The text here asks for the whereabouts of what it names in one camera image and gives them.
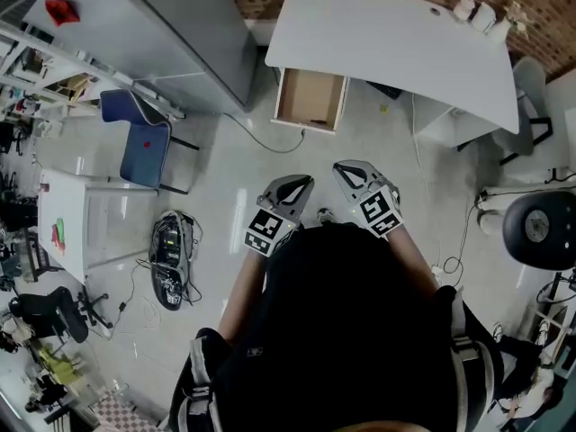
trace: open drawer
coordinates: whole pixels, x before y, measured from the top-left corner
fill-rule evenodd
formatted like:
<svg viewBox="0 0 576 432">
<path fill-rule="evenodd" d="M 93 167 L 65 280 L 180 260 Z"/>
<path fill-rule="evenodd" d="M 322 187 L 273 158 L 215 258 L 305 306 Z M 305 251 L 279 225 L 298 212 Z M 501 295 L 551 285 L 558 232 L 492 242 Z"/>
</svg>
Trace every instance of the open drawer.
<svg viewBox="0 0 576 432">
<path fill-rule="evenodd" d="M 285 68 L 272 122 L 334 134 L 344 107 L 348 78 Z"/>
</svg>

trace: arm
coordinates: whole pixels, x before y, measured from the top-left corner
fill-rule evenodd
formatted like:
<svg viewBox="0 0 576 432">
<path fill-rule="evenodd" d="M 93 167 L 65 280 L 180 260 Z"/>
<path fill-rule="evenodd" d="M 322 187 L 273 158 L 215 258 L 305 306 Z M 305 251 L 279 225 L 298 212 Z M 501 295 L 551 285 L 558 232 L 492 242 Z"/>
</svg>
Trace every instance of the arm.
<svg viewBox="0 0 576 432">
<path fill-rule="evenodd" d="M 249 250 L 218 325 L 218 332 L 231 346 L 238 343 L 250 312 L 260 301 L 265 274 L 266 257 Z"/>
<path fill-rule="evenodd" d="M 414 288 L 425 298 L 432 298 L 438 289 L 438 282 L 406 228 L 399 226 L 388 232 L 386 238 Z"/>
</svg>

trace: floor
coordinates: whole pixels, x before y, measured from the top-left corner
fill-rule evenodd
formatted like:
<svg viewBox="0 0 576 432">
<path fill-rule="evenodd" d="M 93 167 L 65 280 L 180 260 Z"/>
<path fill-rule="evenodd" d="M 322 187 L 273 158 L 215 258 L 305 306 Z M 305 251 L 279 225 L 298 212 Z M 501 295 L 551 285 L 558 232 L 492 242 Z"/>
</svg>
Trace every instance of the floor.
<svg viewBox="0 0 576 432">
<path fill-rule="evenodd" d="M 300 130 L 269 121 L 276 91 L 272 71 L 261 66 L 255 106 L 238 119 L 268 146 L 289 149 L 298 142 Z M 201 291 L 202 300 L 193 307 L 186 304 L 178 312 L 164 310 L 155 304 L 149 271 L 136 268 L 134 298 L 122 314 L 112 340 L 91 333 L 89 344 L 80 347 L 86 359 L 97 367 L 101 381 L 109 386 L 127 383 L 155 416 L 166 412 L 190 339 L 198 329 L 218 324 L 245 255 L 239 240 L 241 228 L 257 196 L 277 177 L 296 173 L 314 177 L 316 185 L 301 217 L 304 225 L 313 225 L 316 211 L 324 206 L 330 207 L 339 220 L 352 221 L 331 167 L 341 159 L 368 160 L 400 188 L 402 214 L 426 260 L 435 264 L 439 253 L 442 265 L 448 257 L 457 256 L 464 218 L 477 186 L 484 184 L 486 176 L 490 179 L 497 174 L 479 161 L 481 152 L 476 145 L 457 153 L 421 141 L 419 149 L 430 205 L 411 137 L 410 114 L 405 111 L 406 99 L 394 102 L 368 84 L 352 80 L 336 136 L 309 131 L 301 146 L 285 155 L 261 148 L 225 116 L 190 116 L 180 121 L 175 135 L 196 143 L 202 150 L 195 153 L 173 146 L 166 165 L 166 183 L 183 188 L 192 184 L 190 193 L 164 192 L 150 206 L 135 205 L 130 199 L 112 201 L 112 221 L 108 226 L 122 231 L 123 226 L 137 224 L 146 231 L 154 216 L 168 207 L 194 216 L 203 229 L 193 263 L 193 282 Z M 35 148 L 28 146 L 25 152 L 29 157 L 35 153 L 39 164 L 45 167 L 117 176 L 126 132 L 123 125 L 102 125 L 97 119 L 70 121 L 60 139 L 37 139 Z M 32 165 L 19 171 L 24 191 L 33 192 L 37 173 Z M 146 241 L 145 234 L 133 241 Z M 517 288 L 521 265 L 506 253 L 500 238 L 487 237 L 480 231 L 475 213 L 470 219 L 462 260 L 464 297 L 479 320 L 489 329 L 496 320 L 511 330 L 517 328 L 534 289 Z M 110 294 L 103 305 L 103 314 L 109 320 L 116 319 L 119 304 L 131 295 L 134 266 L 132 262 L 98 271 L 88 279 L 90 293 Z M 457 276 L 440 278 L 444 284 L 454 284 Z M 67 274 L 61 274 L 58 280 L 71 288 L 78 287 Z"/>
</svg>

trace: white desk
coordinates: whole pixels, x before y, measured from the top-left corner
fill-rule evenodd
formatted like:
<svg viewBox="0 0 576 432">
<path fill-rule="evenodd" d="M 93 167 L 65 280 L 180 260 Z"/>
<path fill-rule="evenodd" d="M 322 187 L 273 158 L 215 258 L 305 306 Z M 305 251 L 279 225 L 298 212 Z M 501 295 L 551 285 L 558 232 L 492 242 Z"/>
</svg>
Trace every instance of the white desk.
<svg viewBox="0 0 576 432">
<path fill-rule="evenodd" d="M 86 274 L 99 266 L 120 262 L 142 251 L 108 258 L 88 264 L 86 244 L 88 229 L 88 197 L 90 196 L 147 196 L 156 197 L 154 189 L 125 189 L 107 180 L 91 179 L 71 175 L 55 169 L 42 169 L 40 174 L 40 196 L 38 199 L 38 240 L 46 252 L 70 272 L 80 283 Z M 48 185 L 48 191 L 42 190 Z M 60 251 L 52 242 L 52 226 L 58 219 L 64 222 L 66 247 Z"/>
<path fill-rule="evenodd" d="M 450 146 L 498 127 L 518 133 L 506 45 L 423 0 L 285 0 L 265 62 L 415 93 L 417 131 Z M 452 120 L 453 108 L 467 113 Z"/>
</svg>

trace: grey cabinet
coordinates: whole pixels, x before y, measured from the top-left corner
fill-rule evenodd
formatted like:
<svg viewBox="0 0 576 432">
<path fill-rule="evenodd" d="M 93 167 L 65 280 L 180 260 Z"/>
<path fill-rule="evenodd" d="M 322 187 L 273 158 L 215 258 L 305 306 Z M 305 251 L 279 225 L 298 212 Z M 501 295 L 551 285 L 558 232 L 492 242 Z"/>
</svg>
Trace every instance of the grey cabinet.
<svg viewBox="0 0 576 432">
<path fill-rule="evenodd" d="M 38 0 L 27 23 L 88 51 L 183 109 L 237 112 L 257 46 L 232 0 L 70 0 L 80 22 L 56 27 Z"/>
</svg>

